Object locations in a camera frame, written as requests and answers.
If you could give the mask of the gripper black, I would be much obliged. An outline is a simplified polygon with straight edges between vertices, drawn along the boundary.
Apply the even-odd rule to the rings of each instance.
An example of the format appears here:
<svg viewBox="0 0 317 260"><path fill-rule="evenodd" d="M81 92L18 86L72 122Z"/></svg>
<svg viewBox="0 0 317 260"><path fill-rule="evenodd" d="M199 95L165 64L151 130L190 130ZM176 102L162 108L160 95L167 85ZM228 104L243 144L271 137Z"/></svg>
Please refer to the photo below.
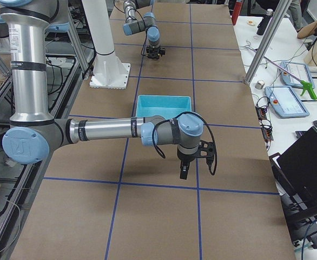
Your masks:
<svg viewBox="0 0 317 260"><path fill-rule="evenodd" d="M198 150L188 154L186 151L180 151L177 149L177 157L180 159L180 179L187 180L190 162L194 161L198 156Z"/></svg>
<svg viewBox="0 0 317 260"><path fill-rule="evenodd" d="M165 48L152 46L146 47L146 57L149 59L159 59L163 55L165 55Z"/></svg>

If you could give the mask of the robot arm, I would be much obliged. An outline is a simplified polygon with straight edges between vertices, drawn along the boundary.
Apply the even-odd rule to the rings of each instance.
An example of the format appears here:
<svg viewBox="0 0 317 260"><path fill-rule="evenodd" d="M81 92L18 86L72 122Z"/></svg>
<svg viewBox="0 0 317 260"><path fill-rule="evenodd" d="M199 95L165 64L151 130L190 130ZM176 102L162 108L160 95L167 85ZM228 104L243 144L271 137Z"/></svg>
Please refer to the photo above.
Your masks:
<svg viewBox="0 0 317 260"><path fill-rule="evenodd" d="M2 146L20 164L42 161L60 147L80 141L141 138L158 154L161 145L177 146L180 177L201 157L204 121L196 113L182 112L172 119L160 116L107 121L55 119L48 108L45 31L55 25L69 29L67 1L1 1L1 18L9 28L15 113Z"/></svg>
<svg viewBox="0 0 317 260"><path fill-rule="evenodd" d="M152 60L159 60L165 55L166 50L161 47L160 31L156 24L156 17L152 12L147 12L143 16L138 12L139 8L149 7L155 1L124 1L123 12L126 20L123 25L124 34L127 36L145 32L146 40L149 45L146 46L146 53L141 51L143 56Z"/></svg>

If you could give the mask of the person's forearm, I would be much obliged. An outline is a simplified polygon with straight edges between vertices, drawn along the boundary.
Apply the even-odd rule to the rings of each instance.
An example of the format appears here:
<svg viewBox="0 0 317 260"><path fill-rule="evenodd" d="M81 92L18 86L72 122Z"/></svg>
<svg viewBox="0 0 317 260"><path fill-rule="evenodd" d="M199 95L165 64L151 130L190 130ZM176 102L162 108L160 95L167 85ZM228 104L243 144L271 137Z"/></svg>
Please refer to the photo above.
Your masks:
<svg viewBox="0 0 317 260"><path fill-rule="evenodd" d="M317 35L317 21L301 28L297 34L297 38L302 39L310 35Z"/></svg>

